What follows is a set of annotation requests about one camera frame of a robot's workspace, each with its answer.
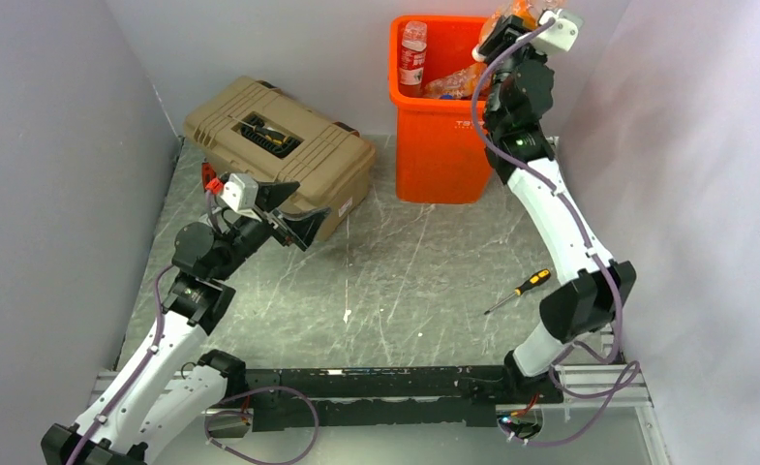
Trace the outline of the orange label bottle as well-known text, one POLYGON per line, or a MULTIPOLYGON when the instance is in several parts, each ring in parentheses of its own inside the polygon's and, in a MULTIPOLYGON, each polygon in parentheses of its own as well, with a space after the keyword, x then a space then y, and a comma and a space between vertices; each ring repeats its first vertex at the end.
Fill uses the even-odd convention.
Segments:
POLYGON ((422 97, 439 99, 439 96, 448 94, 456 100, 469 99, 487 69, 485 63, 474 63, 465 69, 459 70, 446 77, 437 78, 427 83, 422 89, 422 97))

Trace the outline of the red label clear bottle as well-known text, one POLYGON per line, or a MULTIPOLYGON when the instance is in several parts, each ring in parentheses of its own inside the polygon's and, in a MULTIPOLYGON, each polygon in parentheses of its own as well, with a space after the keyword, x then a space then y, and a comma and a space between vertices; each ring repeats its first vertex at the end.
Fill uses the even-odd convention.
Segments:
POLYGON ((398 63, 399 89, 404 96, 421 96, 426 50, 427 24, 409 21, 401 35, 398 63))

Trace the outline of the large orange bottle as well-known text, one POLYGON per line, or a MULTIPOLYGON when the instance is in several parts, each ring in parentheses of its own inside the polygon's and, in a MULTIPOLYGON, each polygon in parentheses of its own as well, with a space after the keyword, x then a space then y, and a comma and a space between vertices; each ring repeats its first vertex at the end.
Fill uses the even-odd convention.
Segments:
POLYGON ((480 29, 479 42, 483 42, 494 31, 499 19, 508 16, 518 16, 523 23, 533 30, 542 13, 547 10, 555 10, 565 7, 566 0, 512 0, 505 1, 485 21, 480 29))

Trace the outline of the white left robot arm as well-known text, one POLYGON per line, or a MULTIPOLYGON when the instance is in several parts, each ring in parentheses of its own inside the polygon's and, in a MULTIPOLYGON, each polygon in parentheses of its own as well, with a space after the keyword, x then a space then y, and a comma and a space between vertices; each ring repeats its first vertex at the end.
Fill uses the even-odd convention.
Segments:
POLYGON ((151 464, 200 413, 239 404, 247 393, 243 360, 220 350, 203 355, 192 374, 168 389, 214 331, 235 295, 229 277, 270 239, 306 250, 329 207, 285 213, 296 181, 259 183, 244 175, 215 179, 208 211, 174 239, 167 294, 155 292, 155 320, 114 381, 70 426, 53 424, 41 440, 48 464, 151 464))

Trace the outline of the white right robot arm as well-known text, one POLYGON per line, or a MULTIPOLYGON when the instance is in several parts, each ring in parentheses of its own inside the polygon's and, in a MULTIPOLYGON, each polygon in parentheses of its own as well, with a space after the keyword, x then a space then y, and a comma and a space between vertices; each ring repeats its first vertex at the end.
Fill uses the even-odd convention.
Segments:
POLYGON ((589 226, 541 126, 553 105, 548 58, 572 48, 580 24, 562 8, 545 7, 534 20, 507 10, 486 23, 472 51, 486 68, 471 99, 488 96, 471 109, 471 122, 489 165, 537 227, 559 282, 540 302, 537 326, 504 359, 502 388, 515 402, 536 394, 571 349, 584 348, 584 335, 607 326, 621 333, 637 279, 632 263, 618 262, 589 226))

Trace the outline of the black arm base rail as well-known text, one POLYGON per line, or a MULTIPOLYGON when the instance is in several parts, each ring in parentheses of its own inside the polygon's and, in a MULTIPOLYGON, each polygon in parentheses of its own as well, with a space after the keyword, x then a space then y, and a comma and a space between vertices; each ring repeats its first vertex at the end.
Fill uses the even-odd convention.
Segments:
POLYGON ((215 409, 252 415, 256 432, 298 427, 462 423, 488 427, 523 407, 560 405, 544 375, 503 365, 252 369, 222 389, 215 409))

